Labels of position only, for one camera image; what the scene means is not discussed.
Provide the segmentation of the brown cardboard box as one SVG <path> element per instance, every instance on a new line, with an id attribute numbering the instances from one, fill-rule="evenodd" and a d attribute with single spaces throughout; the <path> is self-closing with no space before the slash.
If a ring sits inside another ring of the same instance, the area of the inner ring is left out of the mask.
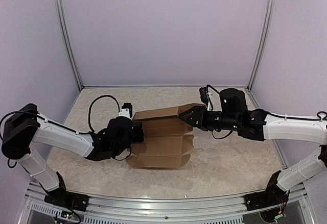
<path id="1" fill-rule="evenodd" d="M 133 121 L 142 123 L 144 141 L 131 145 L 132 155 L 127 158 L 127 163 L 133 168 L 156 169 L 186 165 L 194 148 L 193 127 L 182 121 L 179 115 L 197 105 L 190 103 L 136 112 Z"/>

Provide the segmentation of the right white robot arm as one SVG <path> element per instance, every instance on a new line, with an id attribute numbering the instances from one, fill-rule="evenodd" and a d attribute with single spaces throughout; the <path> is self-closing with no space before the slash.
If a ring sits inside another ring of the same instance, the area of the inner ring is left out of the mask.
<path id="1" fill-rule="evenodd" d="M 229 133 L 254 141 L 297 140 L 317 143 L 319 147 L 293 166 L 272 175 L 262 191 L 262 202 L 273 205 L 294 186 L 326 171 L 326 113 L 299 117 L 270 113 L 263 109 L 248 110 L 245 94 L 235 88 L 220 91 L 221 110 L 215 111 L 207 87 L 199 89 L 202 105 L 194 105 L 179 118 L 203 131 Z"/>

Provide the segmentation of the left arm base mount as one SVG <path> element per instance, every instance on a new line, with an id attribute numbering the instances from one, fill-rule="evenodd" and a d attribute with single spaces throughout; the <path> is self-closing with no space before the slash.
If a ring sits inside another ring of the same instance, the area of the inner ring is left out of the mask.
<path id="1" fill-rule="evenodd" d="M 46 194 L 44 201 L 56 206 L 65 207 L 70 210 L 85 212 L 90 197 L 86 194 L 61 191 L 56 189 Z"/>

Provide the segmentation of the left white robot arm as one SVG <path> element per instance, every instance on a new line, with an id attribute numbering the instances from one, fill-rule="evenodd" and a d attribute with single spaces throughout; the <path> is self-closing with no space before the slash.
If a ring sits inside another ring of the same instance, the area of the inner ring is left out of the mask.
<path id="1" fill-rule="evenodd" d="M 82 133 L 40 114 L 35 104 L 27 104 L 1 118 L 1 150 L 6 158 L 19 163 L 37 180 L 47 195 L 59 205 L 66 206 L 72 196 L 62 176 L 47 165 L 32 145 L 47 144 L 90 161 L 116 159 L 124 150 L 130 150 L 133 143 L 144 140 L 142 124 L 132 121 L 131 110 L 132 105 L 125 103 L 106 128 L 97 133 Z"/>

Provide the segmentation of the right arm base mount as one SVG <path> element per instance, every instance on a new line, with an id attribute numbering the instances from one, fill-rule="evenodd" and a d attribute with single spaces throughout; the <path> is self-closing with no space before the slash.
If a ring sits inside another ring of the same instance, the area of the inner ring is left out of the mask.
<path id="1" fill-rule="evenodd" d="M 260 191 L 243 196 L 247 211 L 267 208 L 270 206 L 286 203 L 289 196 L 283 191 Z"/>

